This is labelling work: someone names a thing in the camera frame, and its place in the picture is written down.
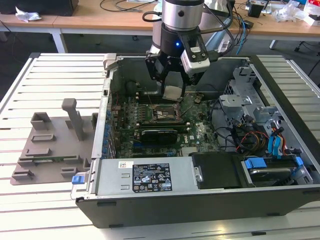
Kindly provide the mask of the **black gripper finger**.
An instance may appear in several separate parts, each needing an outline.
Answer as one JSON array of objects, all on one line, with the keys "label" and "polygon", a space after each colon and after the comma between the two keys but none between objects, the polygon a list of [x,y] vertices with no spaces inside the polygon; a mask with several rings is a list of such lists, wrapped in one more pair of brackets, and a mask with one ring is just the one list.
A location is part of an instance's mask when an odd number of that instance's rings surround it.
[{"label": "black gripper finger", "polygon": [[[160,63],[160,65],[162,66],[161,71],[157,69],[157,63]],[[165,92],[166,78],[172,68],[172,58],[163,52],[159,52],[157,54],[148,53],[145,58],[145,64],[148,69],[150,78],[160,83],[160,91],[163,95]]]},{"label": "black gripper finger", "polygon": [[182,65],[174,66],[173,67],[174,72],[179,72],[182,78],[182,91],[181,91],[181,97],[184,97],[186,87],[191,85],[197,85],[200,81],[200,73],[195,73],[189,76]]}]

